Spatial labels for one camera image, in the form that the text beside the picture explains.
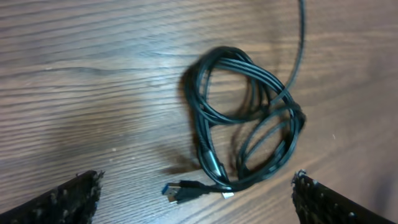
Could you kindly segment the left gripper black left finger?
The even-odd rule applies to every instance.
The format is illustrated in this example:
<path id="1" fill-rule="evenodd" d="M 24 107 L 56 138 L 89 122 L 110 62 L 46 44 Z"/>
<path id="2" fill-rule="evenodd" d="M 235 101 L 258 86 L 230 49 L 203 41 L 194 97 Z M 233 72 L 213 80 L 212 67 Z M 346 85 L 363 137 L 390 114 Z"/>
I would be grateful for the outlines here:
<path id="1" fill-rule="evenodd" d="M 103 171 L 89 170 L 1 214 L 1 224 L 91 224 Z"/>

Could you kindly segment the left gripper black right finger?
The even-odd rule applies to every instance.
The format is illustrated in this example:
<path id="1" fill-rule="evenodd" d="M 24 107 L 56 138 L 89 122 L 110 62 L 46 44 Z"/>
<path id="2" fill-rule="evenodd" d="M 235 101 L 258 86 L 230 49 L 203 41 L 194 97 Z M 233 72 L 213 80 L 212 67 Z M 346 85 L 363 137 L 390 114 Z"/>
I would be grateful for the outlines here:
<path id="1" fill-rule="evenodd" d="M 299 170 L 292 179 L 292 201 L 301 224 L 393 224 Z"/>

